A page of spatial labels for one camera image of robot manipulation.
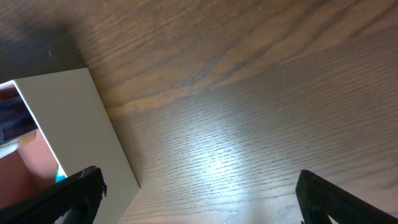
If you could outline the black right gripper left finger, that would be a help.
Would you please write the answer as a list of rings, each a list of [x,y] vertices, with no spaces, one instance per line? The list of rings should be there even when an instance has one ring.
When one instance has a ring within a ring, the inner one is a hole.
[[[90,166],[48,189],[1,210],[1,224],[64,223],[92,224],[107,186],[102,171]]]

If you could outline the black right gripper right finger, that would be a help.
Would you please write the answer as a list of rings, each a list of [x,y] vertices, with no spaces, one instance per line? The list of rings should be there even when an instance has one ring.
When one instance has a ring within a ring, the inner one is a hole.
[[[302,170],[295,188],[304,224],[397,224],[397,218],[320,176]]]

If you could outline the Colgate toothpaste tube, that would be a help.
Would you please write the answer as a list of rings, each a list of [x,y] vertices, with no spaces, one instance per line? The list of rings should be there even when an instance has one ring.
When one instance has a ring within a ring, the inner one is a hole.
[[[58,183],[64,179],[67,178],[67,175],[65,174],[65,171],[62,169],[62,167],[58,164],[57,165],[57,171],[55,173],[55,183]]]

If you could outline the white lotion tube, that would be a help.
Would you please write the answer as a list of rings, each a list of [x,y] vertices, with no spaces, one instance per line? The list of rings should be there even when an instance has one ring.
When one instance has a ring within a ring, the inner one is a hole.
[[[7,155],[13,153],[19,148],[20,140],[15,139],[1,145],[0,148],[0,158],[6,157]]]

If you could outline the clear hand sanitizer pump bottle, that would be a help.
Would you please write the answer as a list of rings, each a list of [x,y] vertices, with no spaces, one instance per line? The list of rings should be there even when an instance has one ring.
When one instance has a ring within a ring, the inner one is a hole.
[[[1,145],[36,129],[37,125],[17,89],[1,89]]]

